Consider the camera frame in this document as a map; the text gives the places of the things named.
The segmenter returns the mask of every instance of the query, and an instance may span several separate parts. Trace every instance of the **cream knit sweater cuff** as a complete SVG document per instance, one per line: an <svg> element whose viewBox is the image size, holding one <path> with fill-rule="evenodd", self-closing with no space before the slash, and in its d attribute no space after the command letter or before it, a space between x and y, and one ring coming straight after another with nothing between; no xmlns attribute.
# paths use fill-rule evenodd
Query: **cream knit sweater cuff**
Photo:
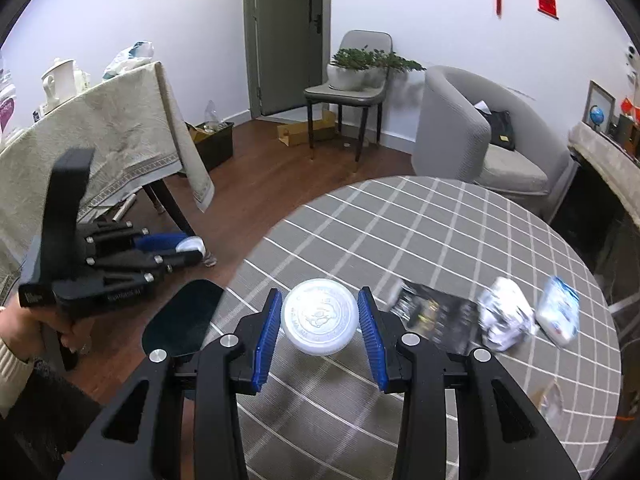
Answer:
<svg viewBox="0 0 640 480"><path fill-rule="evenodd" d="M33 362L20 361L0 339L0 415L6 417L33 371Z"/></svg>

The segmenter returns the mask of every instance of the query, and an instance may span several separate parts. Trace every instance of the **green leaves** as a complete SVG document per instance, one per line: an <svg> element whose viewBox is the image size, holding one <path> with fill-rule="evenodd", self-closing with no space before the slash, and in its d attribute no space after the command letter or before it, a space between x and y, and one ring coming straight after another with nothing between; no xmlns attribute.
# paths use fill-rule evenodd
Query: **green leaves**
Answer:
<svg viewBox="0 0 640 480"><path fill-rule="evenodd" d="M391 68L398 72L421 71L425 68L414 60L408 60L391 51L367 50L364 48L341 48L334 54L331 61L334 66L348 68L350 70L366 70L367 68Z"/></svg>

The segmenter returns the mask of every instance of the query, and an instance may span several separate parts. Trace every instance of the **door frame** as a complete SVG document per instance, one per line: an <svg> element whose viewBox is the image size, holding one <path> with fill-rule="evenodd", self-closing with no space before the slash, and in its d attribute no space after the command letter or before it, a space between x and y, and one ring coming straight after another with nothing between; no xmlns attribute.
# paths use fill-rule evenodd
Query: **door frame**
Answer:
<svg viewBox="0 0 640 480"><path fill-rule="evenodd" d="M244 1L244 50L249 89L249 108L252 119L261 117L258 97L258 39L255 0ZM329 63L331 55L331 0L322 0L322 66Z"/></svg>

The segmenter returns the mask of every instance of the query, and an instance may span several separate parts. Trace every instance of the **black pants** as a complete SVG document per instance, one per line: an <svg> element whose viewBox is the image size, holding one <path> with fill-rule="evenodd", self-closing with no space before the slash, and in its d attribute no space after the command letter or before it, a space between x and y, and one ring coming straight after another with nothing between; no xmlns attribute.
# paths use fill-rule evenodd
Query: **black pants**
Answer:
<svg viewBox="0 0 640 480"><path fill-rule="evenodd" d="M41 478L54 480L65 464L62 455L74 450L100 409L100 404L36 361L24 391L2 421L0 440L12 437L17 445L10 447L23 452ZM28 471L19 470L25 463L22 457L8 451L0 449L0 478L31 478Z"/></svg>

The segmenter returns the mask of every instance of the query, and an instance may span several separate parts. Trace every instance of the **brown floor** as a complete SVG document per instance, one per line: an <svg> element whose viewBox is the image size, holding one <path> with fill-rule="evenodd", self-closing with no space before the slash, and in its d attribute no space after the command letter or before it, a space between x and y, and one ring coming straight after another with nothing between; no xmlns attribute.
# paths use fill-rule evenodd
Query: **brown floor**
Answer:
<svg viewBox="0 0 640 480"><path fill-rule="evenodd" d="M159 287L154 298L97 320L93 347L70 380L94 399L105 403L144 358L140 338L146 323L186 282L207 278L226 286L252 248L279 220L314 198L353 182L414 174L410 156L388 148L364 149L360 168L352 173L353 148L343 140L320 142L316 157L306 145L287 147L277 139L276 124L251 121L234 130L234 157L215 170L211 179L216 194L201 213L191 198L186 179L165 179L176 202L207 249L218 258L212 269L203 266L177 272ZM144 193L127 219L152 232L174 230L168 216L158 216ZM186 407L184 433L189 433L193 406ZM185 447L190 448L188 439Z"/></svg>

